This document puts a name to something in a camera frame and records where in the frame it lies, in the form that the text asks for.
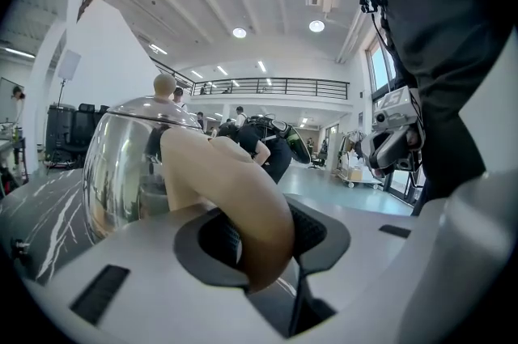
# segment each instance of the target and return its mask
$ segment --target silver metallic container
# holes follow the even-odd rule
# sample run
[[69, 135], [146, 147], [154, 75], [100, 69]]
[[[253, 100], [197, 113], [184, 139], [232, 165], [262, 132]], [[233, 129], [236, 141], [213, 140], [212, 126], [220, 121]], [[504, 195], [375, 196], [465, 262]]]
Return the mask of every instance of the silver metallic container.
[[169, 212], [160, 137], [170, 127], [202, 132], [167, 97], [137, 98], [111, 107], [101, 118], [83, 170], [86, 221], [98, 239], [135, 220]]

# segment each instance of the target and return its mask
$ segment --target light green floor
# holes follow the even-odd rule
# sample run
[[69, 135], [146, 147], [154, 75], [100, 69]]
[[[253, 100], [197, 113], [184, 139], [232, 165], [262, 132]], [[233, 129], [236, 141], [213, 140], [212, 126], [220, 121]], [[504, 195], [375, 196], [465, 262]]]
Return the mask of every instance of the light green floor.
[[279, 181], [283, 193], [294, 193], [318, 202], [388, 214], [410, 215], [412, 207], [390, 194], [368, 186], [347, 187], [329, 172], [290, 166]]

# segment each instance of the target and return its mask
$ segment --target black rectangular slot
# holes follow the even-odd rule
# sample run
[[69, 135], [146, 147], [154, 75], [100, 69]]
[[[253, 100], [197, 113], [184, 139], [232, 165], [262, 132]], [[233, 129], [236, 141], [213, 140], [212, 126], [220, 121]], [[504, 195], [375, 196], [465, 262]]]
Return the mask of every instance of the black rectangular slot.
[[405, 229], [403, 227], [393, 226], [391, 224], [384, 224], [382, 227], [380, 227], [380, 231], [384, 231], [385, 233], [388, 233], [389, 235], [394, 235], [398, 237], [402, 237], [406, 239], [408, 236], [410, 236], [411, 230]]
[[97, 325], [128, 274], [130, 270], [126, 268], [105, 266], [71, 304], [70, 309], [90, 324]]

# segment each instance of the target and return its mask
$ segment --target black marble surface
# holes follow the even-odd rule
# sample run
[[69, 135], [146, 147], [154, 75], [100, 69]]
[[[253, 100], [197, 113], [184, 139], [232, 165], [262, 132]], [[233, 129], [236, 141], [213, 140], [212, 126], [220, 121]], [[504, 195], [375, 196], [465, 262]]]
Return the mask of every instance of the black marble surface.
[[31, 179], [0, 201], [0, 242], [11, 255], [11, 240], [29, 244], [29, 260], [15, 267], [45, 285], [66, 263], [94, 244], [83, 214], [83, 170]]

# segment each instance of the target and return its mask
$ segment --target dark hair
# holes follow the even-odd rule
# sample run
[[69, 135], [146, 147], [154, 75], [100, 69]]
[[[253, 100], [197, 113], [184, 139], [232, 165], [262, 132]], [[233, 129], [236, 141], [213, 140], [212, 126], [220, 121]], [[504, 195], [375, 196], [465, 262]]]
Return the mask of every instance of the dark hair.
[[22, 91], [22, 88], [20, 88], [18, 85], [16, 85], [14, 88], [13, 88], [13, 96], [16, 95], [16, 92], [19, 92], [20, 93], [20, 98], [23, 100], [25, 98], [25, 94], [23, 93]]
[[223, 124], [219, 127], [218, 137], [230, 137], [234, 141], [237, 138], [239, 128], [235, 124]]

